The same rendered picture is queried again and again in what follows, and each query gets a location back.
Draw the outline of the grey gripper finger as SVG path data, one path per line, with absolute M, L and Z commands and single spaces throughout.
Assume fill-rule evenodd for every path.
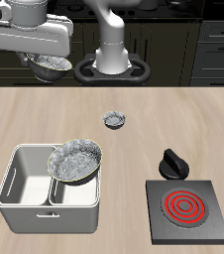
M 29 66 L 29 64 L 28 64 L 28 58 L 26 57 L 26 55 L 24 53 L 22 53 L 22 52 L 16 52 L 16 55 L 20 59 L 21 65 L 23 67 L 28 67 Z

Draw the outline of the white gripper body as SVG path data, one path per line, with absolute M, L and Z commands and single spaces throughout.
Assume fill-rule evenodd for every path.
M 0 50 L 66 58 L 71 51 L 73 23 L 49 17 L 34 31 L 22 31 L 0 21 Z

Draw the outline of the medium grey speckled bowl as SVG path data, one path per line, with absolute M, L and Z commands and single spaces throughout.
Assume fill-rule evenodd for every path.
M 72 69 L 71 62 L 62 57 L 28 53 L 26 58 L 30 70 L 43 82 L 60 80 Z

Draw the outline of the small grey speckled bowl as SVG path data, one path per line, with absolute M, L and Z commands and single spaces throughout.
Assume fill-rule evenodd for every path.
M 102 116 L 102 121 L 106 127 L 116 130 L 125 124 L 126 115 L 118 111 L 109 111 Z

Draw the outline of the large grey speckled bowl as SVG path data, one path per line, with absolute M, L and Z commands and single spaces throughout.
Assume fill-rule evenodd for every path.
M 96 177 L 102 158 L 102 149 L 96 142 L 74 139 L 51 153 L 47 169 L 55 180 L 69 186 L 81 186 Z

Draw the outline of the white two-bin basket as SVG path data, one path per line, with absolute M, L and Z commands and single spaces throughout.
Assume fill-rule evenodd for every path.
M 0 211 L 15 233 L 92 233 L 98 225 L 100 178 L 80 186 L 47 170 L 56 144 L 20 144 L 0 186 Z

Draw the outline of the dark kitchen cupboards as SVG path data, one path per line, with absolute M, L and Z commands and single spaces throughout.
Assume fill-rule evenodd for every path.
M 16 52 L 0 50 L 0 87 L 82 86 L 75 66 L 100 47 L 99 24 L 83 0 L 49 0 L 51 15 L 73 23 L 72 69 L 60 80 L 38 80 L 23 67 Z M 142 86 L 224 87 L 224 0 L 142 0 L 133 7 L 114 7 L 124 22 L 124 47 L 151 69 Z M 82 86 L 117 87 L 117 86 Z

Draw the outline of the round black knob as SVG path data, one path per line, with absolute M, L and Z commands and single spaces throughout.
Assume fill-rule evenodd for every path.
M 189 174 L 189 165 L 172 149 L 166 149 L 159 164 L 159 172 L 166 180 L 184 180 Z

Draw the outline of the dark grey stove plate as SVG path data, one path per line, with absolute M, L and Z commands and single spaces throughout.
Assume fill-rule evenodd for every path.
M 211 181 L 146 181 L 153 244 L 224 244 L 224 219 Z

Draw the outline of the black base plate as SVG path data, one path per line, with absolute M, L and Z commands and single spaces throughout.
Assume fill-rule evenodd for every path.
M 95 59 L 95 54 L 87 54 L 74 68 L 74 78 L 82 86 L 142 86 L 151 76 L 150 67 L 138 54 L 129 54 L 131 67 L 119 74 L 99 72 L 93 66 Z

